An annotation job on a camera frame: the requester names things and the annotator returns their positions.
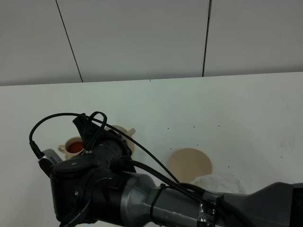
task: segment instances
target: black cable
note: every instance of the black cable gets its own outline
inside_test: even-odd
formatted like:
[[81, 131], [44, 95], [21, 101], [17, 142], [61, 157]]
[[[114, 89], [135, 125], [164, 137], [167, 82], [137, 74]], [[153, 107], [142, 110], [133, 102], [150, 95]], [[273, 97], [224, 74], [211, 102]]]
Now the black cable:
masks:
[[93, 136], [93, 138], [91, 138], [91, 140], [88, 143], [86, 143], [86, 142], [84, 143], [84, 140], [83, 140], [83, 147], [86, 150], [91, 150], [92, 149], [92, 147], [94, 146], [94, 144], [95, 144], [98, 136], [101, 134], [101, 132], [104, 130], [104, 128], [105, 128], [105, 126], [107, 124], [107, 117], [106, 117], [106, 115], [104, 113], [102, 113], [102, 112], [96, 111], [96, 112], [92, 113], [91, 116], [89, 116], [87, 124], [85, 126], [84, 133], [88, 132], [89, 124], [91, 124], [91, 121], [94, 119], [94, 117], [97, 114], [101, 114], [103, 116], [103, 122], [102, 122], [100, 128], [98, 129], [98, 131], [95, 133], [95, 135]]
[[[166, 176], [159, 173], [158, 171], [154, 170], [153, 168], [151, 168], [141, 162], [130, 160], [129, 164], [145, 170], [146, 172], [152, 174], [153, 176], [157, 177], [158, 179], [160, 179], [161, 181], [163, 181], [164, 183], [169, 185], [171, 188], [181, 192], [182, 194], [184, 194], [192, 199], [208, 202], [203, 199], [203, 194], [206, 192], [206, 190], [204, 190], [203, 188], [200, 188], [196, 185], [189, 184], [189, 183], [175, 183], [175, 182], [171, 181], [170, 179], [168, 179]], [[255, 227], [255, 225], [247, 217], [245, 217], [238, 209], [236, 209], [234, 206], [232, 206], [228, 202], [224, 201], [223, 199], [219, 200], [218, 206], [221, 206], [221, 208], [234, 214], [245, 226]]]
[[[30, 134], [29, 134], [29, 144], [33, 150], [33, 152], [35, 153], [35, 155], [37, 156], [38, 159], [42, 158], [44, 156], [44, 154], [40, 151], [39, 147], [36, 145], [36, 143], [33, 141], [33, 134], [35, 132], [35, 130], [45, 121], [54, 118], [54, 117], [59, 117], [59, 116], [79, 116], [80, 114], [77, 113], [57, 113], [57, 114], [53, 114], [50, 115], [48, 117], [43, 118], [42, 120], [40, 120], [31, 130]], [[98, 123], [103, 124], [102, 121], [93, 118], [93, 121], [96, 121]], [[170, 180], [169, 178], [167, 178], [166, 176], [162, 175], [161, 173], [159, 173], [158, 171], [152, 169], [151, 167], [137, 162], [137, 161], [130, 161], [131, 165], [134, 165], [138, 168], [141, 168], [145, 171], [147, 171], [148, 173], [154, 175], [155, 177], [159, 178], [161, 181], [163, 181], [164, 183], [166, 183], [167, 185], [169, 185], [171, 188], [183, 193], [184, 195], [198, 200], [198, 201], [203, 201], [203, 198], [201, 195], [203, 195], [203, 193], [205, 192], [204, 189], [199, 188], [195, 185], [190, 185], [190, 184], [186, 184], [186, 183], [179, 183], [179, 181], [175, 178], [175, 176], [151, 153], [149, 152], [145, 147], [143, 147], [140, 143], [138, 143], [137, 141], [135, 141], [133, 138], [129, 137], [128, 135], [126, 135], [125, 133], [123, 133], [122, 131], [118, 130], [117, 128], [115, 128], [112, 125], [109, 125], [107, 123], [105, 123], [105, 125], [113, 130], [115, 130], [116, 132], [120, 133], [121, 135], [123, 135], [124, 137], [128, 138], [130, 141], [132, 141], [134, 144], [136, 144], [138, 147], [140, 147], [142, 150], [144, 150], [148, 155], [150, 155], [177, 183], [173, 182], [172, 180]], [[234, 206], [232, 206], [231, 204], [227, 203], [224, 200], [219, 200], [219, 205], [230, 211], [231, 213], [233, 213], [242, 223], [244, 223], [247, 227], [255, 227], [255, 225], [247, 218], [245, 217], [238, 209], [236, 209]]]
[[[109, 179], [108, 177], [104, 177], [104, 178], [97, 180], [93, 185], [93, 189], [96, 187], [96, 185], [99, 182], [102, 182], [102, 181], [105, 181], [108, 179]], [[75, 227], [77, 224], [79, 224], [79, 222], [88, 215], [88, 213], [90, 211], [90, 203], [92, 202], [92, 199], [93, 199], [93, 194], [90, 195], [89, 201], [86, 203], [86, 205], [84, 205], [84, 207], [81, 210], [78, 210], [77, 201], [76, 201], [76, 205], [63, 218], [59, 227]]]
[[[102, 121], [99, 121], [97, 119], [93, 119], [93, 121], [96, 121], [98, 123], [102, 123]], [[107, 127], [115, 130], [116, 132], [120, 133], [121, 135], [123, 135], [124, 137], [128, 138], [131, 142], [133, 142], [135, 145], [137, 145], [138, 147], [140, 147], [142, 150], [144, 150], [150, 157], [152, 157], [153, 160], [155, 160], [165, 171], [166, 173], [168, 173], [171, 178], [179, 183], [180, 181], [178, 181], [178, 179], [151, 153], [149, 152], [145, 147], [143, 147], [140, 143], [138, 143], [137, 141], [135, 141], [133, 138], [131, 138], [130, 136], [126, 135], [124, 132], [120, 131], [119, 129], [116, 129], [114, 126], [111, 126], [109, 124], [106, 124]]]
[[[36, 143], [33, 141], [33, 134], [35, 132], [35, 130], [39, 127], [39, 125], [41, 125], [43, 122], [54, 118], [54, 117], [59, 117], [59, 116], [79, 116], [80, 114], [77, 113], [57, 113], [57, 114], [53, 114], [50, 115], [48, 117], [43, 118], [41, 121], [39, 121], [31, 130], [30, 134], [29, 134], [29, 144], [34, 152], [34, 154], [37, 156], [38, 159], [41, 159], [44, 154], [40, 151], [39, 147], [36, 145]], [[103, 124], [102, 121], [98, 120], [98, 119], [92, 119], [95, 122], [101, 123]], [[114, 126], [111, 126], [110, 124], [105, 124], [107, 127], [115, 130], [116, 132], [120, 133], [122, 136], [124, 136], [125, 138], [129, 139], [131, 142], [133, 142], [135, 145], [137, 145], [138, 147], [140, 147], [143, 151], [145, 151], [150, 157], [152, 157], [153, 160], [155, 160], [170, 176], [172, 179], [174, 179], [174, 181], [176, 181], [177, 183], [179, 183], [178, 179], [151, 153], [149, 152], [145, 147], [143, 147], [140, 143], [138, 143], [137, 141], [135, 141], [133, 138], [131, 138], [130, 136], [126, 135], [125, 133], [123, 133], [122, 131], [120, 131], [119, 129], [116, 129]]]
[[57, 113], [57, 114], [53, 114], [50, 115], [48, 117], [43, 118], [41, 121], [39, 121], [31, 130], [30, 134], [29, 134], [29, 145], [32, 148], [34, 154], [37, 156], [38, 159], [41, 159], [44, 154], [41, 152], [41, 150], [39, 149], [39, 147], [36, 145], [36, 143], [33, 141], [33, 134], [36, 131], [36, 129], [40, 126], [40, 124], [42, 124], [43, 122], [54, 118], [54, 117], [59, 117], [59, 116], [78, 116], [79, 114], [77, 113]]
[[197, 201], [202, 200], [202, 198], [200, 196], [193, 194], [192, 192], [190, 192], [189, 190], [187, 190], [183, 186], [179, 185], [178, 183], [173, 182], [172, 180], [170, 180], [166, 176], [162, 175], [158, 171], [154, 170], [153, 168], [147, 166], [146, 164], [143, 164], [141, 162], [137, 162], [137, 161], [134, 161], [134, 160], [130, 160], [129, 164], [131, 164], [133, 166], [136, 166], [140, 169], [145, 170], [146, 172], [150, 173], [151, 175], [157, 177], [159, 180], [161, 180], [164, 183], [166, 183], [167, 185], [169, 185], [171, 188], [181, 192], [182, 194], [188, 196], [189, 198], [192, 198], [192, 199], [197, 200]]
[[223, 199], [220, 199], [218, 202], [218, 206], [221, 206], [221, 208], [224, 208], [225, 210], [231, 212], [234, 214], [245, 226], [247, 227], [256, 227], [251, 220], [249, 220], [241, 211], [239, 211], [237, 208], [229, 204], [228, 202], [224, 201]]

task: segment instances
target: white wall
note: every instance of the white wall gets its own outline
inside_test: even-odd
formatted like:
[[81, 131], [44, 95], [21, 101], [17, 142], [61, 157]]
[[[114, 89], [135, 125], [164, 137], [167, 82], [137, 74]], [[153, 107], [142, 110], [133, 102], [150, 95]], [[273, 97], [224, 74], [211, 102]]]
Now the white wall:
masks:
[[213, 0], [205, 76], [303, 70], [302, 0]]
[[0, 31], [0, 85], [81, 82], [55, 0], [2, 0]]
[[202, 76], [208, 0], [59, 0], [83, 81]]

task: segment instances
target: white plastic bag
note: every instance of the white plastic bag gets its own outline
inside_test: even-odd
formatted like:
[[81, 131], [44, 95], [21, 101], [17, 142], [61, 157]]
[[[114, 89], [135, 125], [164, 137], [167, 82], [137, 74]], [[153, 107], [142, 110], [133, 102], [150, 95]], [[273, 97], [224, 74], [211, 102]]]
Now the white plastic bag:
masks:
[[245, 194], [240, 181], [234, 175], [223, 172], [199, 176], [191, 184], [211, 192]]

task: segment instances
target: ceramic mug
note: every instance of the ceramic mug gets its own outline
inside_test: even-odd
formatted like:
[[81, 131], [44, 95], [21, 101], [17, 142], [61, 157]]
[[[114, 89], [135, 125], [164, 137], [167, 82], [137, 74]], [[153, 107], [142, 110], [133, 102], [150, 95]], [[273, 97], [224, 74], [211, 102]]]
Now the ceramic mug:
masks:
[[65, 154], [65, 160], [80, 154], [83, 150], [81, 137], [72, 137], [64, 145], [58, 146], [58, 151]]

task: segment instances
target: beige bowl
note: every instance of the beige bowl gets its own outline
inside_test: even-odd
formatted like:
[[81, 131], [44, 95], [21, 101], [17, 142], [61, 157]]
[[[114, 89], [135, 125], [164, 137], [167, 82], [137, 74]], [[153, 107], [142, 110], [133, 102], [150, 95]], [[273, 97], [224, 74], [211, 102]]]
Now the beige bowl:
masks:
[[168, 162], [168, 169], [183, 183], [190, 183], [198, 176], [213, 173], [213, 164], [202, 151], [184, 148], [173, 153]]

